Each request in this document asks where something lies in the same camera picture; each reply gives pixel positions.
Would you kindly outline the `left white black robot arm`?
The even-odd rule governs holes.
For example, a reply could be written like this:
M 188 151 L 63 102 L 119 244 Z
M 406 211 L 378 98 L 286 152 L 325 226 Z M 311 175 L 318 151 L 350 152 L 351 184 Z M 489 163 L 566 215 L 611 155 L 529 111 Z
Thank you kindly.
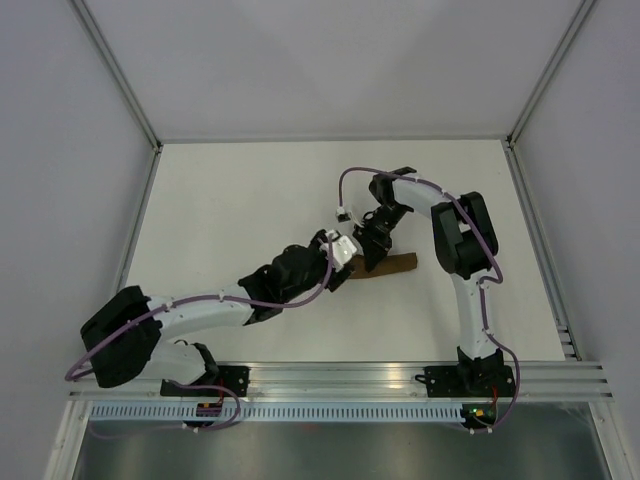
M 159 380 L 195 395 L 212 393 L 219 367 L 190 334 L 241 328 L 308 305 L 353 273 L 357 248 L 347 235 L 320 230 L 310 243 L 290 245 L 270 263 L 212 293 L 153 297 L 138 285 L 117 292 L 81 327 L 85 356 L 66 375 L 94 376 L 102 389 L 135 379 Z

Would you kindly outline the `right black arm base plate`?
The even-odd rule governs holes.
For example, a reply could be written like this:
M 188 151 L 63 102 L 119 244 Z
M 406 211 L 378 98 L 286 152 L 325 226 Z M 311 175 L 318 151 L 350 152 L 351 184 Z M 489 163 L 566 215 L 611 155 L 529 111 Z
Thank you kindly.
M 413 379 L 424 385 L 429 398 L 512 397 L 516 381 L 508 366 L 488 374 L 465 377 L 456 366 L 426 366 Z

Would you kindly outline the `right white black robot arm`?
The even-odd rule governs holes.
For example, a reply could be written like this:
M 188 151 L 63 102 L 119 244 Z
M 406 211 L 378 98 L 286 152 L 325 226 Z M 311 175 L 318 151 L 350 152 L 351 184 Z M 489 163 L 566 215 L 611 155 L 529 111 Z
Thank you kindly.
M 478 395 L 504 367 L 501 347 L 490 332 L 486 284 L 501 283 L 498 242 L 483 196 L 455 196 L 419 177 L 411 167 L 390 172 L 363 167 L 373 175 L 369 191 L 378 207 L 355 223 L 353 237 L 362 249 L 359 269 L 371 278 L 391 268 L 391 233 L 408 213 L 432 223 L 436 258 L 454 285 L 460 321 L 456 382 Z

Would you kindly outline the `brown cloth napkin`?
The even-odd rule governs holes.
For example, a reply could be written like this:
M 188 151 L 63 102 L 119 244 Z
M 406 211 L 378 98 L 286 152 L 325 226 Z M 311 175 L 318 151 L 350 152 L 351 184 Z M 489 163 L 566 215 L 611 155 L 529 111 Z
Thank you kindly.
M 373 270 L 365 269 L 365 258 L 356 255 L 353 259 L 354 271 L 350 280 L 364 280 L 410 272 L 418 267 L 418 256 L 415 252 L 389 255 L 384 258 Z

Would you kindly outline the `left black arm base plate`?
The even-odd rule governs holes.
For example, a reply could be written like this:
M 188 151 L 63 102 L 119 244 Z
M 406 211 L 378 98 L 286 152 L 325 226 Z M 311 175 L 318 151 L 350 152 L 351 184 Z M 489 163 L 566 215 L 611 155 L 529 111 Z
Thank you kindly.
M 163 380 L 160 387 L 162 397 L 230 397 L 247 395 L 250 369 L 246 366 L 219 366 L 216 372 L 207 371 L 194 382 L 179 386 L 174 381 Z

